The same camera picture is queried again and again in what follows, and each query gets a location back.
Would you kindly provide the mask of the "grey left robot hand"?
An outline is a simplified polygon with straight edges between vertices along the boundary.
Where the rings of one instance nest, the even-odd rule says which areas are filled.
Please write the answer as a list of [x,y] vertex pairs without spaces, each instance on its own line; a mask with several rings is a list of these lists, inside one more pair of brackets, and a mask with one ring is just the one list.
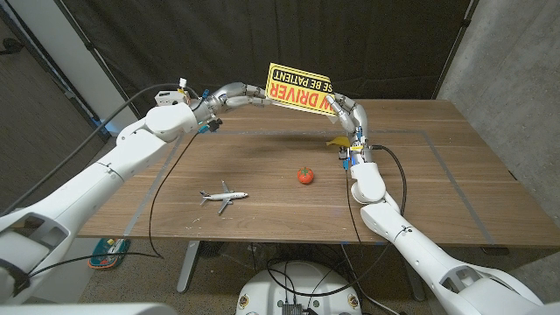
[[192,103],[191,109],[197,121],[216,131],[221,125],[218,115],[238,109],[245,105],[264,107],[272,101],[266,98],[265,90],[242,82],[227,84],[209,94],[204,99]]

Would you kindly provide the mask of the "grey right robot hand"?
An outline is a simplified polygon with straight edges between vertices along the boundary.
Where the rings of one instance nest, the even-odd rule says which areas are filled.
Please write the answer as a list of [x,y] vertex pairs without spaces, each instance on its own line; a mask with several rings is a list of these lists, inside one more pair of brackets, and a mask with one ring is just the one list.
[[368,118],[366,110],[356,101],[343,94],[328,95],[329,105],[338,116],[350,143],[348,156],[351,165],[372,163],[372,150],[368,144]]

